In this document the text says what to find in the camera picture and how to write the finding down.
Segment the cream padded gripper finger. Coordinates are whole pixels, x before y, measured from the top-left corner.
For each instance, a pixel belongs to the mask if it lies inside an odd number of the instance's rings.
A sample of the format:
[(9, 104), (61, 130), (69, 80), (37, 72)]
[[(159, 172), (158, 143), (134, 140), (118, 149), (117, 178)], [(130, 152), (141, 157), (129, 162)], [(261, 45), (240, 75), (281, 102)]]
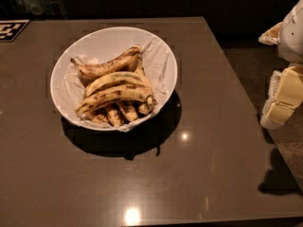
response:
[(303, 65), (291, 64), (282, 72), (275, 70), (270, 78), (260, 125), (268, 130), (282, 127), (302, 103)]

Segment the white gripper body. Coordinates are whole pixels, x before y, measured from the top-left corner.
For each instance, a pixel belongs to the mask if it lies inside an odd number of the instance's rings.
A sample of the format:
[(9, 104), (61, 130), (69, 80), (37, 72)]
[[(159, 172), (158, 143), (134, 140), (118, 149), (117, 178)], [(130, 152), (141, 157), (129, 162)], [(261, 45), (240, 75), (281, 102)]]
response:
[(285, 16), (278, 34), (277, 50), (283, 60), (303, 63), (303, 0)]

